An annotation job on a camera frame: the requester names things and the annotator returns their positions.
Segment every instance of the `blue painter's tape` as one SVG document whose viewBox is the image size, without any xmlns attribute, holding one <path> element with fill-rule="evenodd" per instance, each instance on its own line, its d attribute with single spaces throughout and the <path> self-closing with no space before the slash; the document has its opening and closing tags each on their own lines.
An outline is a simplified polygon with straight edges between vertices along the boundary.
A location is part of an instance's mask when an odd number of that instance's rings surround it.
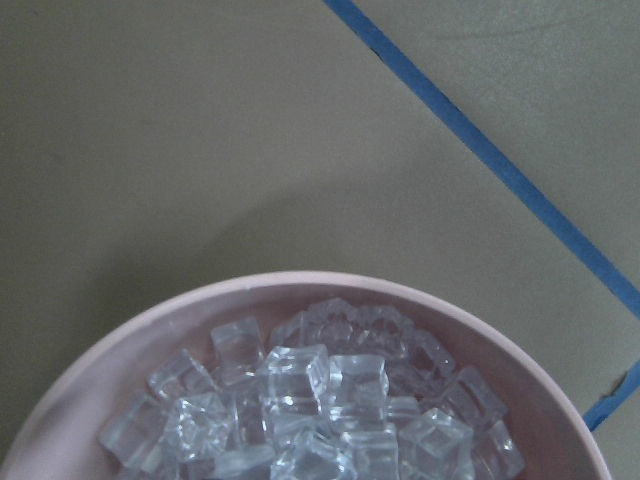
<svg viewBox="0 0 640 480">
<path fill-rule="evenodd" d="M 350 0 L 325 3 L 422 102 L 640 319 L 640 292 Z"/>
<path fill-rule="evenodd" d="M 592 432 L 598 428 L 631 394 L 640 388 L 640 361 L 627 372 L 624 380 L 608 397 L 598 400 L 584 414 L 584 421 Z"/>
</svg>

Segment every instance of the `bowl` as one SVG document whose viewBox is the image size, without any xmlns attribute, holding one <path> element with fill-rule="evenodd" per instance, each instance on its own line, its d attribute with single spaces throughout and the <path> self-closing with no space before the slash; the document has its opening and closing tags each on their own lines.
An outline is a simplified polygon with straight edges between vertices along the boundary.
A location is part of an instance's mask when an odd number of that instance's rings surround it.
<svg viewBox="0 0 640 480">
<path fill-rule="evenodd" d="M 263 335 L 310 303 L 342 297 L 395 306 L 430 330 L 460 365 L 474 364 L 509 407 L 527 480 L 611 479 L 591 433 L 545 371 L 498 331 L 443 300 L 385 280 L 279 272 L 216 283 L 136 316 L 82 355 L 49 389 L 9 451 L 1 479 L 112 479 L 118 465 L 97 441 L 105 421 L 181 347 L 212 355 L 209 330 L 254 315 Z"/>
</svg>

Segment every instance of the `bowl rim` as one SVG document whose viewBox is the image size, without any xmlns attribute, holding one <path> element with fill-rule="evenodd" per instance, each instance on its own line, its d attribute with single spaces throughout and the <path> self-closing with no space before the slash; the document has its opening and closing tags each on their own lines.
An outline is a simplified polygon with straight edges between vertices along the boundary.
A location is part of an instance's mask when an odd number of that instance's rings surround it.
<svg viewBox="0 0 640 480">
<path fill-rule="evenodd" d="M 205 298 L 211 298 L 241 290 L 294 284 L 337 285 L 363 288 L 366 290 L 391 294 L 416 303 L 428 305 L 445 315 L 456 318 L 479 333 L 491 337 L 499 347 L 509 352 L 509 354 L 520 362 L 557 401 L 563 413 L 569 418 L 576 429 L 576 432 L 591 456 L 599 475 L 603 479 L 611 480 L 612 477 L 602 452 L 598 448 L 593 435 L 587 429 L 586 424 L 571 400 L 569 400 L 567 395 L 556 384 L 551 376 L 535 360 L 533 360 L 533 358 L 498 330 L 469 312 L 415 288 L 407 287 L 389 280 L 364 275 L 314 270 L 259 273 L 208 284 L 165 300 L 126 321 L 86 350 L 49 387 L 18 431 L 18 434 L 16 435 L 16 438 L 3 461 L 2 468 L 0 469 L 0 478 L 5 478 L 9 473 L 11 466 L 19 460 L 22 445 L 30 437 L 31 431 L 47 411 L 48 406 L 56 401 L 56 399 L 65 391 L 67 386 L 71 385 L 88 365 L 133 332 L 148 326 L 153 323 L 155 319 L 162 317 L 169 312 L 183 308 L 192 303 L 196 303 Z"/>
</svg>

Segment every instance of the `blue line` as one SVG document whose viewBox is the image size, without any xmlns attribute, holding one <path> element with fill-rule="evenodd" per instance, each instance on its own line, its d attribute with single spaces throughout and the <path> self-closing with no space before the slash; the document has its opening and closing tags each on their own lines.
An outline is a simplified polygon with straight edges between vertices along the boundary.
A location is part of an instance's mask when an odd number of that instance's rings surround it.
<svg viewBox="0 0 640 480">
<path fill-rule="evenodd" d="M 622 383 L 608 397 L 598 400 L 584 414 L 584 421 L 592 432 L 622 403 L 640 388 L 640 361 L 627 372 Z"/>
<path fill-rule="evenodd" d="M 350 0 L 325 3 L 433 113 L 640 319 L 640 292 Z"/>
</svg>

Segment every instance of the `pink bowl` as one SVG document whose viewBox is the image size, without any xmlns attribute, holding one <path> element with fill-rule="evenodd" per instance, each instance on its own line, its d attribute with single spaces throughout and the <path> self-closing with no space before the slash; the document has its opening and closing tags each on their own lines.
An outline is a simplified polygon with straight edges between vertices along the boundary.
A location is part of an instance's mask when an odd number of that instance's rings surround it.
<svg viewBox="0 0 640 480">
<path fill-rule="evenodd" d="M 481 369 L 508 405 L 527 462 L 522 478 L 611 479 L 582 418 L 526 353 L 469 313 L 426 293 L 357 275 L 267 273 L 228 280 L 168 300 L 128 321 L 80 357 L 27 419 L 0 470 L 10 480 L 109 479 L 117 471 L 96 437 L 146 376 L 179 347 L 210 355 L 208 332 L 255 315 L 268 332 L 309 303 L 339 296 L 391 304 L 429 329 L 460 364 Z"/>
</svg>

